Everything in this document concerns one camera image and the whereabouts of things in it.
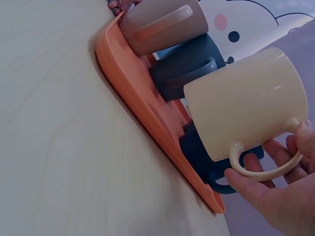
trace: cream ceramic mug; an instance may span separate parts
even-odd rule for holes
[[[256,181],[292,170],[296,155],[283,166],[251,172],[239,164],[241,152],[284,132],[295,133],[307,119],[301,79],[287,56],[269,48],[190,82],[184,87],[191,117],[213,161],[229,157],[233,169]]]
[[[139,56],[208,32],[206,17],[197,0],[144,0],[123,17],[120,28]]]

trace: drying rack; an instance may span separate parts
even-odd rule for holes
[[[204,184],[181,152],[179,138],[190,117],[180,100],[165,102],[155,87],[150,66],[153,55],[138,57],[126,42],[117,16],[96,43],[96,56],[107,79],[147,131],[168,155],[203,201],[215,213],[224,213],[220,194]]]

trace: light wood surface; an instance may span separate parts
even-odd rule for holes
[[[0,235],[228,236],[104,80],[106,4],[0,3]]]

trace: mug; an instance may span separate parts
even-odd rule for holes
[[[284,132],[295,133],[307,119],[308,104],[301,79],[277,48],[260,51],[184,86],[184,94],[200,139],[215,162],[229,157],[243,176],[268,181],[292,170],[296,155],[283,166],[251,172],[239,164],[240,154]]]
[[[166,101],[184,98],[184,85],[225,66],[208,34],[183,43],[150,68],[151,77]]]
[[[216,182],[218,179],[224,177],[226,169],[231,168],[229,160],[225,159],[218,162],[211,160],[192,121],[184,126],[184,131],[185,135],[179,139],[182,153],[202,181],[205,184],[209,184],[217,193],[235,193],[236,191],[230,185],[221,185]],[[248,153],[254,153],[259,159],[264,156],[262,146],[245,151],[240,157],[240,165],[242,167],[245,166],[244,157]]]
[[[139,56],[208,32],[207,20],[197,0],[144,0],[122,18],[120,28]]]

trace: dark blue mug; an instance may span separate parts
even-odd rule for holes
[[[208,34],[173,48],[150,68],[150,74],[165,101],[184,98],[184,85],[225,66]]]
[[[184,126],[184,132],[185,135],[179,139],[182,153],[202,181],[220,194],[235,193],[236,191],[230,185],[217,183],[218,179],[224,177],[224,171],[232,168],[229,159],[218,162],[211,160],[192,121]],[[245,166],[244,157],[248,153],[254,153],[259,159],[264,157],[262,146],[245,151],[240,157],[242,167]]]

